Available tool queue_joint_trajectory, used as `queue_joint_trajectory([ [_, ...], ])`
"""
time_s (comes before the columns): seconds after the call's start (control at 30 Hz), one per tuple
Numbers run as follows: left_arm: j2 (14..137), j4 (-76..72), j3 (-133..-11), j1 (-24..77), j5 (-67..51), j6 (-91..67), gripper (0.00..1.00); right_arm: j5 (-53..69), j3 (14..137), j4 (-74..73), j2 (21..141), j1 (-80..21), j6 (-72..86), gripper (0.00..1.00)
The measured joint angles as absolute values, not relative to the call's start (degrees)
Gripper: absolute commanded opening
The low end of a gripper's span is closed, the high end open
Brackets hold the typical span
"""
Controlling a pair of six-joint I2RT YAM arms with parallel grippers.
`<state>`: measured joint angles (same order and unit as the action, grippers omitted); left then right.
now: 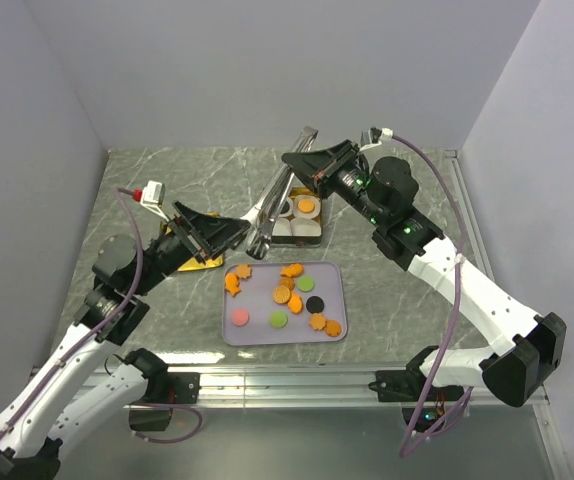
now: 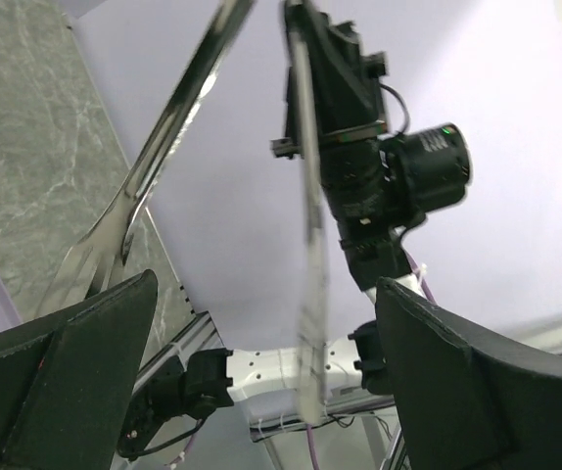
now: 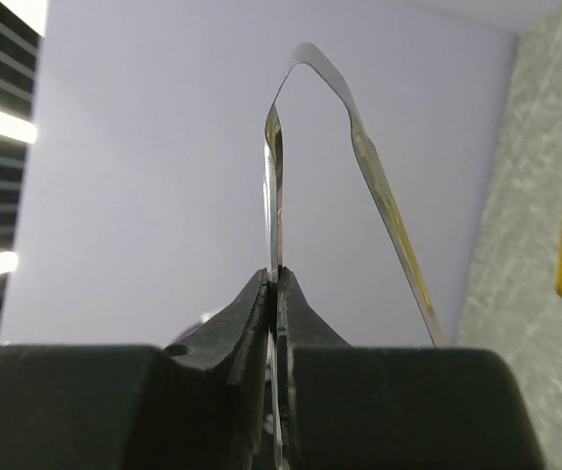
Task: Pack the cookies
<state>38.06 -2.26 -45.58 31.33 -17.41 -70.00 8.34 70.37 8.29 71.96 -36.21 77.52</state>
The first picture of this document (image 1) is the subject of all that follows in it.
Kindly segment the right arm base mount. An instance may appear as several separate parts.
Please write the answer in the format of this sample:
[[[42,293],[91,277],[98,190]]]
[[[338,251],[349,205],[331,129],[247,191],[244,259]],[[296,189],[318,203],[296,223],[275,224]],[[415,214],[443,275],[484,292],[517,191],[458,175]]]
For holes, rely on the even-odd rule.
[[[380,403],[410,403],[411,407],[402,410],[403,419],[409,424],[424,383],[425,378],[422,374],[406,370],[378,370],[375,372],[375,380],[368,384],[368,388],[376,393]],[[446,403],[457,401],[464,393],[464,388],[460,386],[432,386],[414,431],[426,432],[445,415]]]

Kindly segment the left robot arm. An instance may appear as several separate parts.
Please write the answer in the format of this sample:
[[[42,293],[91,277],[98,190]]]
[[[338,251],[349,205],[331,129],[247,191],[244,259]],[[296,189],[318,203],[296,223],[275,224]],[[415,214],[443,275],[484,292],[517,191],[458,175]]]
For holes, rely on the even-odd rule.
[[[142,296],[190,259],[210,260],[236,246],[244,219],[201,214],[175,203],[176,216],[148,246],[140,232],[116,235],[93,265],[94,287],[65,336],[23,391],[0,413],[0,479],[52,479],[66,454],[107,417],[169,391],[167,364],[156,354],[128,353],[103,383],[79,392],[128,339],[149,307]]]

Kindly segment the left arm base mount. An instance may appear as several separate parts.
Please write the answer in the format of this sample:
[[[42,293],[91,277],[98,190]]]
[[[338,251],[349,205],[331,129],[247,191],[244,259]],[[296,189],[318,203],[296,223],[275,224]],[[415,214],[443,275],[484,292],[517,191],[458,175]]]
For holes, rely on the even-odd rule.
[[[171,444],[188,440],[203,426],[203,415],[195,408],[200,390],[198,372],[172,372],[148,386],[144,397],[130,406],[128,425],[132,434],[141,440],[157,444]],[[178,438],[152,438],[149,433],[162,433],[172,426],[176,411],[195,418],[194,426]]]

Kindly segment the orange waffle round cookie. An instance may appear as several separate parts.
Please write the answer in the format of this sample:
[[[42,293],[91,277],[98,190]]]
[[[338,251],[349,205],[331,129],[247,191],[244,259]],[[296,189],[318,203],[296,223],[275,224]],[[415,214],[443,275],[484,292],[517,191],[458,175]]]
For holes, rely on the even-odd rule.
[[[301,198],[297,203],[298,211],[304,214],[311,214],[316,209],[316,202],[311,198]]]

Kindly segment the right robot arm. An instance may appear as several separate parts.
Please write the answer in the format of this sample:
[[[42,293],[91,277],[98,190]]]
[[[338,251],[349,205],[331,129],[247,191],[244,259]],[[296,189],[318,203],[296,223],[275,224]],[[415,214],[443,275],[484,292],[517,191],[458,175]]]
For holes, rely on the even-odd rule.
[[[383,156],[366,163],[358,145],[286,153],[283,163],[312,192],[338,195],[374,226],[383,255],[424,281],[482,334],[485,348],[423,349],[395,388],[401,401],[429,399],[439,390],[485,387],[498,400],[520,407],[559,366],[566,335],[555,313],[541,315],[521,304],[472,265],[443,231],[414,205],[419,190],[409,163]]]

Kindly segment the metal tongs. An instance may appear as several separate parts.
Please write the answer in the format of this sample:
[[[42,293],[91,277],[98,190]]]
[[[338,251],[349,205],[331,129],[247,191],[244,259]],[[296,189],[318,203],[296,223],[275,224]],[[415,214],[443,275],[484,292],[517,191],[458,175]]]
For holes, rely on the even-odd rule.
[[[282,160],[255,204],[241,217],[250,224],[242,247],[254,260],[263,260],[272,243],[274,226],[295,178]]]

